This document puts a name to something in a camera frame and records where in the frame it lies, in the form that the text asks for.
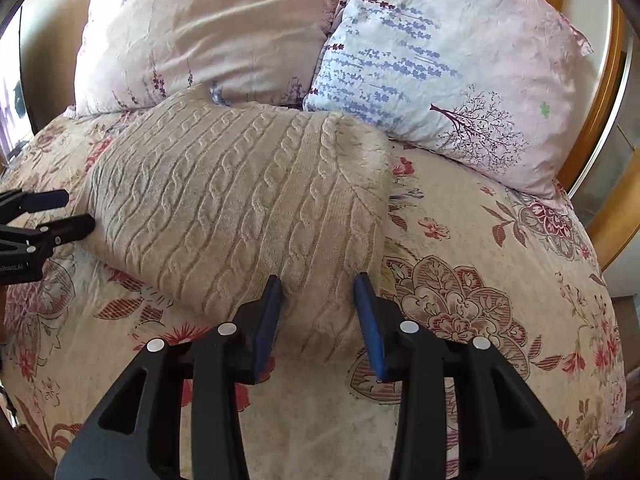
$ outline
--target floral duvet cover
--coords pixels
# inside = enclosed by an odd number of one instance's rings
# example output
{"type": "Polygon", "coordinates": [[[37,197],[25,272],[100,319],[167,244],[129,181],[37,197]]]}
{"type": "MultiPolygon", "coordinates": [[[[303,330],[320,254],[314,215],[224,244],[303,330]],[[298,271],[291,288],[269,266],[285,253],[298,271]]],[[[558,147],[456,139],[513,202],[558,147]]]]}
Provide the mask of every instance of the floral duvet cover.
{"type": "MultiPolygon", "coordinates": [[[[142,111],[44,128],[0,189],[65,188],[68,216],[95,161],[142,111]]],[[[593,247],[565,198],[555,206],[420,149],[392,143],[381,295],[439,337],[484,335],[526,379],[584,465],[620,426],[620,336],[593,247]]],[[[44,279],[11,286],[2,382],[44,449],[59,460],[108,387],[151,338],[196,338],[211,323],[74,245],[44,279]]],[[[452,383],[447,473],[458,471],[452,383]]],[[[326,363],[278,351],[257,386],[236,386],[252,478],[388,477],[400,384],[376,382],[364,352],[326,363]]],[[[190,478],[191,381],[182,393],[182,474],[190,478]]]]}

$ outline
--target cable knit pattern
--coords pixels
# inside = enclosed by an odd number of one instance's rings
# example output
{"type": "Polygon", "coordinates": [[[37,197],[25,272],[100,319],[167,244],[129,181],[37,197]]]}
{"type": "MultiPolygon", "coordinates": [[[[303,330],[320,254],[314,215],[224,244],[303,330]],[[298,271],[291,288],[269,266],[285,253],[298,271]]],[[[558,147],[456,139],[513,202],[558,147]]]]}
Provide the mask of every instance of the cable knit pattern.
{"type": "Polygon", "coordinates": [[[286,303],[277,345],[320,360],[362,346],[351,286],[378,282],[385,137],[342,113],[213,104],[197,86],[132,124],[88,175],[84,247],[212,324],[260,296],[286,303]]]}

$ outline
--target blue gripper pad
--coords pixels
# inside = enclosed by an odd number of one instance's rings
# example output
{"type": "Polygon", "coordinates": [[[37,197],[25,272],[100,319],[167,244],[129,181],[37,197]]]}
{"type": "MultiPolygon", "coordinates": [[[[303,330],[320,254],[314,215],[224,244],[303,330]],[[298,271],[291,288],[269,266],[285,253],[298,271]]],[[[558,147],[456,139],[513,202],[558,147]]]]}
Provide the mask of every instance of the blue gripper pad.
{"type": "Polygon", "coordinates": [[[361,272],[353,283],[353,296],[360,320],[360,330],[369,354],[369,366],[379,381],[386,378],[385,345],[378,327],[375,307],[378,302],[366,272],[361,272]]]}
{"type": "Polygon", "coordinates": [[[254,378],[256,383],[271,354],[278,318],[280,317],[281,302],[282,283],[277,276],[271,275],[260,298],[262,319],[254,333],[254,378]]]}
{"type": "Polygon", "coordinates": [[[49,209],[64,207],[68,202],[69,193],[64,189],[57,189],[55,191],[45,191],[43,193],[26,195],[22,200],[22,209],[27,213],[35,213],[38,211],[48,211],[49,209]]]}

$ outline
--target white pillowcase with lavender print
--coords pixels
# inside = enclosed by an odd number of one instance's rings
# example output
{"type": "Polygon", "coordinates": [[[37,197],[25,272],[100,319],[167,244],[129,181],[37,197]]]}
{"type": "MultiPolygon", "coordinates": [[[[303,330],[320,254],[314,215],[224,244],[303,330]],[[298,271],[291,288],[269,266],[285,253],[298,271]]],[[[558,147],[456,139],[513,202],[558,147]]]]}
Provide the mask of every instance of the white pillowcase with lavender print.
{"type": "Polygon", "coordinates": [[[302,107],[346,0],[91,0],[78,115],[151,107],[198,83],[219,104],[302,107]]]}
{"type": "Polygon", "coordinates": [[[552,198],[586,38],[545,0],[350,0],[305,110],[343,110],[552,198]]]}

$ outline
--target pillow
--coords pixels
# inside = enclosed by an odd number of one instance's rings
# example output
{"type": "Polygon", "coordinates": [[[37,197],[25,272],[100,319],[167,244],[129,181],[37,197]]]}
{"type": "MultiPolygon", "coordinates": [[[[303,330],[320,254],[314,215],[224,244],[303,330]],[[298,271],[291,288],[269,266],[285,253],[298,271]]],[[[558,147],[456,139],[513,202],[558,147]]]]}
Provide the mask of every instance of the pillow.
{"type": "Polygon", "coordinates": [[[545,0],[350,0],[304,106],[551,198],[589,52],[545,0]]]}
{"type": "Polygon", "coordinates": [[[362,348],[353,279],[380,277],[390,169],[353,116],[217,106],[199,85],[111,143],[74,211],[96,221],[82,246],[210,324],[279,275],[279,348],[324,360],[362,348]]]}
{"type": "Polygon", "coordinates": [[[302,106],[341,0],[91,0],[79,115],[151,107],[199,82],[216,99],[302,106]]]}

